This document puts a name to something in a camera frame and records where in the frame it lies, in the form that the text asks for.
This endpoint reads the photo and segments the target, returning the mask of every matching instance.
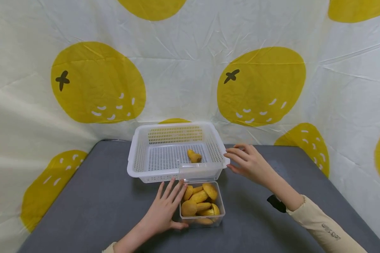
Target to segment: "white backdrop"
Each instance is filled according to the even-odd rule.
[[[380,238],[380,0],[149,2],[0,1],[0,252],[97,141],[172,118],[302,147]]]

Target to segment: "yellow toy food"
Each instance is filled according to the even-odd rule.
[[[197,192],[200,192],[201,190],[203,190],[203,186],[199,186],[199,187],[193,188],[193,194],[195,194]]]
[[[208,202],[203,202],[203,203],[198,203],[197,204],[197,211],[200,212],[200,211],[204,211],[204,210],[207,210],[211,207],[211,203],[208,203]]]
[[[186,192],[183,195],[183,200],[189,200],[191,195],[193,195],[193,186],[187,186]]]
[[[214,222],[213,222],[211,219],[209,219],[209,218],[196,219],[195,222],[198,223],[198,224],[203,224],[203,225],[211,225],[211,224],[214,223]]]
[[[215,190],[215,188],[212,184],[204,183],[203,189],[213,201],[217,199],[218,192],[217,192],[217,190]]]
[[[190,158],[190,161],[192,163],[199,163],[199,162],[201,162],[201,159],[202,159],[200,154],[196,154],[191,149],[187,150],[187,156]]]
[[[201,215],[201,216],[212,216],[212,215],[214,215],[214,209],[210,208],[210,209],[207,209],[204,211],[197,212],[197,214]]]
[[[195,216],[197,213],[197,203],[187,200],[182,204],[182,216]]]
[[[193,200],[196,203],[204,202],[208,198],[207,193],[203,190],[200,192],[197,192],[196,194],[193,194],[193,196],[190,197],[190,200]]]

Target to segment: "transparent food container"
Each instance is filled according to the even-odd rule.
[[[225,216],[224,203],[222,202],[221,191],[216,181],[201,181],[200,179],[209,178],[221,172],[220,163],[190,163],[182,164],[179,168],[178,179],[184,179],[189,186],[200,187],[203,183],[210,183],[216,189],[218,196],[215,201],[208,198],[207,202],[214,203],[220,210],[219,215],[209,216],[182,216],[182,203],[179,206],[179,213],[181,222],[189,224],[190,228],[198,227],[217,227],[221,224]]]

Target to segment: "gray tabletop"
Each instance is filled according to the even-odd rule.
[[[19,252],[101,252],[129,232],[147,212],[159,186],[128,176],[130,145],[97,143]],[[256,148],[363,248],[380,253],[380,240],[303,150]],[[271,195],[267,189],[229,169],[217,182],[226,211],[219,227],[168,231],[139,252],[323,252],[305,229],[266,201]]]

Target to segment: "left hand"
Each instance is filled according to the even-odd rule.
[[[188,227],[188,224],[172,221],[173,213],[179,206],[187,188],[187,184],[183,184],[184,181],[180,180],[171,192],[174,181],[175,178],[172,178],[163,195],[164,182],[160,184],[155,200],[140,221],[142,226],[146,227],[152,234],[159,234],[168,229]]]

